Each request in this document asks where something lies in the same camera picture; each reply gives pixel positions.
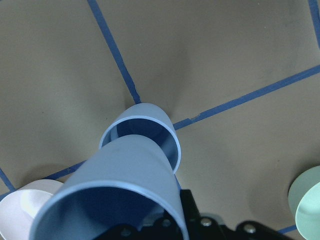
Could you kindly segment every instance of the silver screw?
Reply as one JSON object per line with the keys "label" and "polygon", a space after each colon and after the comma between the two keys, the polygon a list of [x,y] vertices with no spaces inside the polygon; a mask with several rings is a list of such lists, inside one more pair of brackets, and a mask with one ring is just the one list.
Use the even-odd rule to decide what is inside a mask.
{"label": "silver screw", "polygon": [[162,221],[162,227],[167,228],[171,225],[171,222],[169,219],[165,219]]}
{"label": "silver screw", "polygon": [[120,234],[122,237],[129,237],[131,235],[131,231],[127,228],[124,228]]}
{"label": "silver screw", "polygon": [[200,223],[204,227],[210,227],[212,224],[212,221],[209,218],[204,217],[201,219]]}
{"label": "silver screw", "polygon": [[256,232],[255,226],[251,224],[244,225],[243,230],[246,231],[248,234],[254,234]]}

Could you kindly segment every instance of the white cup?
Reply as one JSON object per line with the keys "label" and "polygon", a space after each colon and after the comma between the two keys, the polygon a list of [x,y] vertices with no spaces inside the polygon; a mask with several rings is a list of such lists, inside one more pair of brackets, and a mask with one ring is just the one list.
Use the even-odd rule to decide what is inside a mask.
{"label": "white cup", "polygon": [[41,207],[63,185],[55,180],[33,181],[0,202],[0,234],[5,240],[28,240],[32,222]]}
{"label": "white cup", "polygon": [[288,202],[299,233],[307,240],[319,240],[320,166],[305,171],[294,180]]}
{"label": "white cup", "polygon": [[181,147],[170,118],[160,107],[139,103],[125,110],[104,132],[99,149],[119,137],[132,134],[155,141],[176,173],[181,161]]}
{"label": "white cup", "polygon": [[117,224],[140,229],[164,210],[188,240],[166,155],[145,136],[125,135],[103,146],[64,183],[35,217],[29,239],[94,239]]}

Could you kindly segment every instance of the metal bolt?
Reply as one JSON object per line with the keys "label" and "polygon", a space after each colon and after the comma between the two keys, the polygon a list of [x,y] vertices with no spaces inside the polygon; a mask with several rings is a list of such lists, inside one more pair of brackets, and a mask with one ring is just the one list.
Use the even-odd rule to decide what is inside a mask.
{"label": "metal bolt", "polygon": [[131,231],[127,228],[124,228],[120,234],[122,237],[129,237],[131,235]]}
{"label": "metal bolt", "polygon": [[204,227],[210,227],[212,224],[212,221],[209,218],[204,217],[201,219],[200,223]]}
{"label": "metal bolt", "polygon": [[171,222],[169,219],[165,219],[162,221],[162,227],[167,228],[171,225]]}
{"label": "metal bolt", "polygon": [[251,224],[244,225],[243,230],[246,231],[248,234],[254,234],[256,232],[255,226]]}

